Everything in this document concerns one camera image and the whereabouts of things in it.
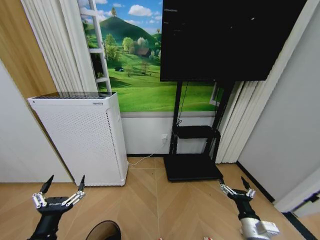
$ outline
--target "black tv stand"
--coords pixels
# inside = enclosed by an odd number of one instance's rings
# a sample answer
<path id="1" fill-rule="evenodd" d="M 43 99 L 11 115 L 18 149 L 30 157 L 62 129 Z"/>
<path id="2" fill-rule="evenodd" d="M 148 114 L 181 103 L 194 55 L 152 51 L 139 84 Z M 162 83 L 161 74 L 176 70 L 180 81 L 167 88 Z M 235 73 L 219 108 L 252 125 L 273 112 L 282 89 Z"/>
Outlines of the black tv stand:
<path id="1" fill-rule="evenodd" d="M 178 126 L 182 85 L 183 81 L 178 81 L 176 84 L 170 149 L 169 155 L 164 157 L 167 178 L 171 182 L 221 179 L 223 175 L 215 164 L 221 138 L 218 126 L 225 112 L 234 82 L 217 81 L 217 87 L 223 88 L 223 94 L 212 126 Z M 177 154 L 178 139 L 206 139 L 205 149 L 200 154 Z M 213 143 L 214 149 L 211 158 L 210 150 Z"/>

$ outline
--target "white air purifier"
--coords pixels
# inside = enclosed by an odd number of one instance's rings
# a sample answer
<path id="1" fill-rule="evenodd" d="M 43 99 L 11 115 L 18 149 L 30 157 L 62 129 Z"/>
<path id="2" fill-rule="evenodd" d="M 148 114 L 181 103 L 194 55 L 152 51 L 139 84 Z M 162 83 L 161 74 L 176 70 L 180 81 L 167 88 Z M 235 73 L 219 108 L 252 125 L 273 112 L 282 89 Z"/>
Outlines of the white air purifier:
<path id="1" fill-rule="evenodd" d="M 126 183 L 128 161 L 116 92 L 56 92 L 28 101 L 77 185 L 83 175 L 86 186 Z"/>

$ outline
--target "white cloud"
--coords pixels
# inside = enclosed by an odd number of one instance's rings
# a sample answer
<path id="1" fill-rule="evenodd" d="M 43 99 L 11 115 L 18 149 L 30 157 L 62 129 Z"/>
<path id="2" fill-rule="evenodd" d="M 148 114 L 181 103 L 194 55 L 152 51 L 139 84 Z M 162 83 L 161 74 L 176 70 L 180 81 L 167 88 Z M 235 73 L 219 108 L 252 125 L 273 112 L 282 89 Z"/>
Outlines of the white cloud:
<path id="1" fill-rule="evenodd" d="M 124 21 L 127 22 L 128 24 L 132 24 L 132 25 L 140 24 L 140 21 L 135 21 L 135 20 L 124 20 Z"/>
<path id="2" fill-rule="evenodd" d="M 86 7 L 81 7 L 80 10 L 88 10 Z M 99 22 L 102 22 L 106 20 L 108 17 L 112 16 L 111 11 L 103 11 L 103 10 L 98 10 L 97 11 L 97 19 Z M 85 18 L 88 23 L 93 23 L 92 17 Z"/>
<path id="3" fill-rule="evenodd" d="M 132 5 L 130 7 L 130 10 L 128 14 L 134 15 L 134 16 L 148 16 L 150 17 L 152 15 L 152 12 L 149 8 L 146 8 L 144 6 L 140 5 Z"/>
<path id="4" fill-rule="evenodd" d="M 107 4 L 108 0 L 95 0 L 96 4 Z"/>
<path id="5" fill-rule="evenodd" d="M 113 6 L 115 8 L 123 8 L 125 5 L 122 5 L 121 3 L 114 3 Z"/>
<path id="6" fill-rule="evenodd" d="M 96 0 L 96 4 L 107 4 L 107 0 Z M 79 7 L 84 7 L 84 6 L 89 6 L 89 1 L 88 0 L 78 0 Z"/>
<path id="7" fill-rule="evenodd" d="M 91 18 L 89 18 L 89 17 L 82 18 L 82 21 L 84 21 L 84 20 L 85 20 L 88 24 L 93 24 L 93 23 L 94 23 L 92 17 L 91 17 Z"/>

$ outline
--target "baseboard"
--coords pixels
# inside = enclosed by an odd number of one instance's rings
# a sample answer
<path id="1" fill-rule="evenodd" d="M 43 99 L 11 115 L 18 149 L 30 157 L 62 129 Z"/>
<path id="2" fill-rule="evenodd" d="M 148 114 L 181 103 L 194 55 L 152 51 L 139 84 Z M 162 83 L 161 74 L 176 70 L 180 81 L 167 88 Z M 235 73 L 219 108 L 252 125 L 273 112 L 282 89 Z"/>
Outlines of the baseboard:
<path id="1" fill-rule="evenodd" d="M 127 157 L 147 157 L 150 156 L 152 153 L 149 154 L 127 154 Z M 163 154 L 153 154 L 152 157 L 165 157 L 168 156 L 168 153 L 163 153 Z"/>
<path id="2" fill-rule="evenodd" d="M 271 202 L 273 203 L 275 199 L 267 192 L 267 190 L 248 172 L 248 170 L 242 166 L 239 161 L 236 161 L 237 166 L 242 170 L 242 172 L 256 185 L 256 187 L 262 192 L 262 194 Z"/>
<path id="3" fill-rule="evenodd" d="M 317 238 L 293 215 L 291 212 L 282 213 L 286 219 L 299 231 L 299 233 L 307 240 L 317 240 Z"/>

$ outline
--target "wall outlet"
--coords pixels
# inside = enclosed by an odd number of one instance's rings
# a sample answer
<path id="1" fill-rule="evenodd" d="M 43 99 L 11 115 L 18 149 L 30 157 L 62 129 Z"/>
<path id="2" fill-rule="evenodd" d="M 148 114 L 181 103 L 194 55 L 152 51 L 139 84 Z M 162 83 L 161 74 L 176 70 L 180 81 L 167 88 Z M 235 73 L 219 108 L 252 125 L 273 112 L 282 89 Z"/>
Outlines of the wall outlet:
<path id="1" fill-rule="evenodd" d="M 168 134 L 162 134 L 161 135 L 161 140 L 162 140 L 162 143 L 166 143 L 166 141 L 168 141 Z"/>

